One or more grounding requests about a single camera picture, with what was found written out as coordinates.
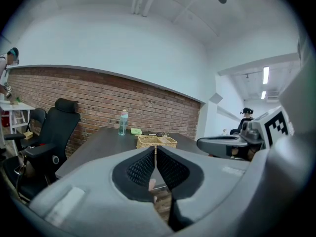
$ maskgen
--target white wall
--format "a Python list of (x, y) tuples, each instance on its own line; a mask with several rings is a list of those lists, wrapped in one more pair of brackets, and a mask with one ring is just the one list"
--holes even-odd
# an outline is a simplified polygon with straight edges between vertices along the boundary
[(243, 99), (238, 93), (231, 77), (221, 76), (219, 80), (217, 82), (220, 86), (219, 94), (223, 97), (223, 100), (218, 105), (241, 119), (240, 111), (244, 108)]
[(264, 99), (259, 100), (249, 100), (244, 102), (245, 107), (253, 109), (253, 117), (260, 117), (262, 114), (266, 113), (270, 109), (274, 109), (281, 105), (278, 103), (267, 103)]
[(244, 102), (230, 76), (216, 76), (216, 93), (223, 99), (218, 104), (209, 101), (201, 108), (197, 139), (222, 134), (223, 129), (229, 133), (238, 128), (242, 119)]
[(219, 94), (223, 97), (223, 100), (219, 102), (217, 108), (215, 135), (222, 134), (223, 129), (227, 129), (228, 133), (232, 129), (237, 129), (242, 119), (240, 111), (244, 108), (243, 99), (230, 76), (219, 77), (217, 83), (219, 83)]
[(269, 26), (259, 26), (243, 34), (219, 38), (209, 49), (210, 65), (221, 72), (243, 64), (297, 53), (297, 41), (295, 22), (272, 22)]
[(169, 21), (132, 15), (129, 7), (63, 9), (32, 23), (17, 47), (20, 66), (87, 67), (208, 99), (205, 47)]

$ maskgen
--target fluorescent light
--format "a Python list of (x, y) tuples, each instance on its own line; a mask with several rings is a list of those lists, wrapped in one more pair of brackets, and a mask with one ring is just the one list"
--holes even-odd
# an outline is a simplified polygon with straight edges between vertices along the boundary
[(261, 99), (265, 99), (266, 93), (267, 93), (266, 91), (262, 91)]
[(268, 83), (268, 79), (269, 79), (269, 67), (264, 67), (263, 68), (263, 84), (267, 84)]

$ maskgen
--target gray table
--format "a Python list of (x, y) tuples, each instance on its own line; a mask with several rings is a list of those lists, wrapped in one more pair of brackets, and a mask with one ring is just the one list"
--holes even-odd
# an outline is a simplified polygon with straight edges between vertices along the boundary
[[(178, 142), (178, 149), (195, 154), (205, 156), (208, 155), (207, 153), (201, 151), (197, 147), (196, 142), (192, 139), (189, 139), (179, 133), (170, 133), (169, 136)], [(80, 148), (78, 148), (73, 153), (73, 155), (56, 171), (56, 177), (62, 178), (75, 168), (88, 161), (136, 149), (136, 144), (137, 136), (130, 134), (130, 131), (127, 131), (125, 136), (120, 136), (118, 135), (117, 129), (102, 127)], [(152, 178), (156, 179), (155, 188), (161, 188), (165, 186), (165, 183), (157, 168), (155, 168)]]

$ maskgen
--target white ceiling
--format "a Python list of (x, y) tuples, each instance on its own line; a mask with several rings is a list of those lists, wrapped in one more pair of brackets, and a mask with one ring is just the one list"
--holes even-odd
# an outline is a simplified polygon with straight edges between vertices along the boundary
[[(2, 32), (2, 36), (10, 43), (1, 38), (0, 52), (5, 51), (7, 46), (15, 45), (33, 20), (81, 4), (119, 4), (131, 7), (132, 0), (25, 0)], [(182, 13), (189, 4), (189, 9)], [(289, 17), (284, 3), (279, 0), (228, 0), (226, 4), (220, 4), (218, 0), (154, 0), (150, 13), (174, 22), (206, 47), (232, 30), (240, 34), (249, 27), (266, 22), (277, 24)]]
[(252, 68), (231, 75), (238, 92), (244, 100), (261, 99), (262, 91), (267, 92), (267, 97), (279, 96), (300, 71), (298, 60), (267, 64), (267, 66), (270, 67), (268, 84), (263, 84), (263, 67)]

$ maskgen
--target wicker basket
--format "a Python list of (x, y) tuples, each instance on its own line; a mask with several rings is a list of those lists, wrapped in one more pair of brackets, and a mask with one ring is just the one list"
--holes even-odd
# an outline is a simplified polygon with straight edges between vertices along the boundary
[(157, 146), (168, 146), (176, 148), (177, 141), (170, 137), (153, 137), (153, 136), (138, 136), (136, 148), (155, 147), (155, 154), (157, 153)]

